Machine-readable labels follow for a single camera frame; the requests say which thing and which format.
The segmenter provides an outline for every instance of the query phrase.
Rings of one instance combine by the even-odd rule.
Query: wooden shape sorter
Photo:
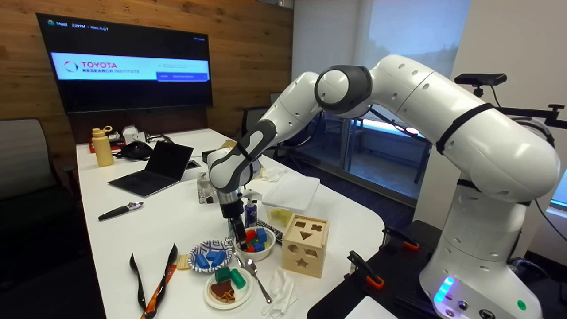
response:
[[[321,278],[326,238],[326,220],[294,215],[284,232],[284,270]]]

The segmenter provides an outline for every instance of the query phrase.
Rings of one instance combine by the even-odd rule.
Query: television screen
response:
[[[213,105],[206,34],[37,14],[68,114]]]

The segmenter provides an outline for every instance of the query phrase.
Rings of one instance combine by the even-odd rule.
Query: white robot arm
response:
[[[385,57],[372,69],[339,66],[319,76],[301,75],[238,147],[213,154],[211,185],[236,238],[243,232],[238,225],[241,204],[232,192],[250,181],[252,162],[270,146],[300,133],[321,110],[360,117],[372,105],[417,128],[463,172],[440,247],[420,275],[436,312],[443,317],[459,314],[454,302],[440,298],[440,289],[447,291],[443,282],[457,282],[454,294],[466,300],[470,310],[541,317],[535,296],[509,271],[507,257],[526,202],[558,183],[558,154],[546,140],[463,87],[399,55]]]

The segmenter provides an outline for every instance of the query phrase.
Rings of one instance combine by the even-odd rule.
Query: laptop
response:
[[[144,170],[110,181],[121,190],[147,197],[181,181],[193,147],[158,142]]]

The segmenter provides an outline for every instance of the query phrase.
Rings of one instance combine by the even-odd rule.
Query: white table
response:
[[[197,130],[169,135],[176,144],[193,147],[193,160],[200,162],[202,151],[220,147],[227,137],[213,130]],[[142,170],[145,162],[121,162],[112,167],[98,167],[89,147],[76,146],[78,177],[83,199],[85,220],[99,289],[108,319],[135,319],[142,310],[137,303],[137,278],[128,266],[130,255],[137,257],[149,300],[163,277],[163,268],[172,245],[179,254],[190,254],[193,247],[206,239],[223,239],[227,220],[222,218],[218,204],[199,204],[197,176],[206,167],[186,170],[181,183],[140,199],[117,190],[108,181]],[[280,163],[262,158],[261,163],[271,169],[285,169]],[[255,179],[248,188],[266,193],[273,183]],[[144,200],[144,209],[119,218],[99,222],[98,216],[124,206]],[[259,218],[268,211],[259,206]],[[351,264],[349,250],[356,250],[363,259],[372,257],[383,241],[383,220],[371,209],[319,186],[307,216],[323,218],[330,224],[328,250],[323,278],[312,278],[287,271],[294,280],[298,302],[285,317],[307,317],[308,309],[339,286]],[[259,263],[259,277],[264,286],[280,270],[282,248],[277,247],[271,257]],[[250,300],[239,309],[220,312],[204,303],[204,284],[209,277],[193,271],[176,271],[156,317],[261,317],[266,302],[254,284]]]

